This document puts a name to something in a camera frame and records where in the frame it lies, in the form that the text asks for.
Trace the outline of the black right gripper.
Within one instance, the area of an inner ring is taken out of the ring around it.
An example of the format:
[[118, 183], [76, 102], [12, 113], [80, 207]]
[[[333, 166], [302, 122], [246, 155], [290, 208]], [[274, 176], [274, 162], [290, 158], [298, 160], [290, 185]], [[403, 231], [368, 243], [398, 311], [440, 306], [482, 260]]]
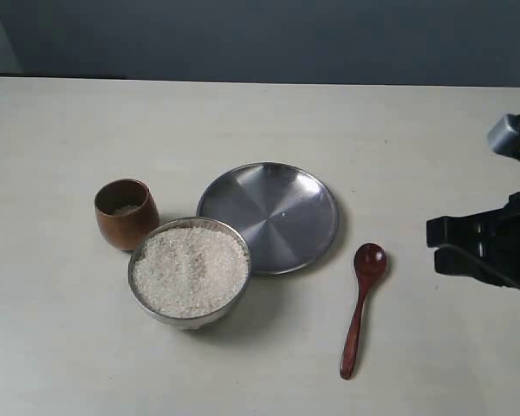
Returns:
[[428, 248], [479, 248], [483, 271], [454, 249], [434, 252], [434, 270], [445, 276], [483, 277], [488, 284], [520, 290], [520, 191], [497, 210], [426, 222]]

